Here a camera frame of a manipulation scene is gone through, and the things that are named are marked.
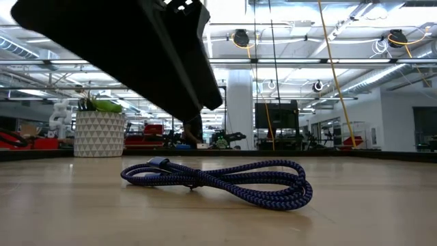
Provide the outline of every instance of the green leaves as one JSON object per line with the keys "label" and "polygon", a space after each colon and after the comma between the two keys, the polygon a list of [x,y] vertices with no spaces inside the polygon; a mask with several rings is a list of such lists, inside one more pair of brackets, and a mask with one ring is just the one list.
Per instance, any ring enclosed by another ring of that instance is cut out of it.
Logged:
{"label": "green leaves", "polygon": [[81,98],[77,102],[77,106],[79,111],[99,111],[109,113],[121,113],[123,111],[121,105],[116,105],[109,100],[97,100],[97,96],[91,94],[90,91],[88,91],[85,98]]}

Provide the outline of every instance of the white wall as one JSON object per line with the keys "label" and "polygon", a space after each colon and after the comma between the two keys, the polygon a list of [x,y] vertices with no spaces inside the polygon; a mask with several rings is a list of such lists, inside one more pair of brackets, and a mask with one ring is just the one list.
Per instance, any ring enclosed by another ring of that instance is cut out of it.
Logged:
{"label": "white wall", "polygon": [[415,152],[413,107],[437,107],[437,95],[419,92],[381,93],[385,151]]}
{"label": "white wall", "polygon": [[[348,116],[350,122],[366,122],[367,123],[367,147],[368,148],[383,148],[384,146],[384,133],[382,124],[382,108],[381,108],[381,93],[380,89],[376,88],[371,91],[370,94],[358,95],[358,100],[345,101],[346,109],[348,110]],[[322,122],[324,120],[330,120],[340,117],[341,124],[346,123],[343,107],[341,103],[335,104],[333,110],[316,110],[315,115],[306,115],[299,118],[299,126],[311,125]],[[371,128],[376,129],[376,141],[377,144],[371,146]]]}

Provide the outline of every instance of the blue braided cable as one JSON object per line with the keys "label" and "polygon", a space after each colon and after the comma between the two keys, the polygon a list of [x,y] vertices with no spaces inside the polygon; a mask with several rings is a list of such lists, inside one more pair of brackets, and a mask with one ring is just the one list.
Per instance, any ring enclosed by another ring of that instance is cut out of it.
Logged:
{"label": "blue braided cable", "polygon": [[[297,175],[287,172],[240,173],[263,167],[290,167],[296,170]],[[152,174],[135,176],[144,173]],[[156,157],[146,164],[126,168],[122,171],[121,177],[133,185],[148,187],[169,185],[184,185],[190,189],[203,186],[214,187],[271,210],[302,208],[313,197],[313,188],[305,179],[304,169],[299,164],[286,160],[260,161],[238,167],[201,171]],[[247,184],[285,185],[288,188],[280,191],[256,191],[237,186]]]}

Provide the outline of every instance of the person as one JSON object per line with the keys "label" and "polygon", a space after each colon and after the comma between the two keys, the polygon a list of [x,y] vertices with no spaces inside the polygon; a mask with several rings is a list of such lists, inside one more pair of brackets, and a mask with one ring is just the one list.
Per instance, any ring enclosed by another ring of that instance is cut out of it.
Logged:
{"label": "person", "polygon": [[203,143],[202,117],[200,113],[192,120],[187,120],[184,123],[184,137],[186,144],[191,148],[197,149],[197,144]]}

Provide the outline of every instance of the white robot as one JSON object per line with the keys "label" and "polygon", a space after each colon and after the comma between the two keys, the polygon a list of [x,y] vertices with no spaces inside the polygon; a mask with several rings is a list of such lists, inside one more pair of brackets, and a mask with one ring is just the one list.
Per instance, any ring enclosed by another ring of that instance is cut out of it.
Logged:
{"label": "white robot", "polygon": [[48,132],[48,138],[65,139],[67,127],[71,125],[71,111],[67,111],[67,106],[70,102],[68,99],[58,100],[54,105],[55,110],[48,121],[50,131]]}

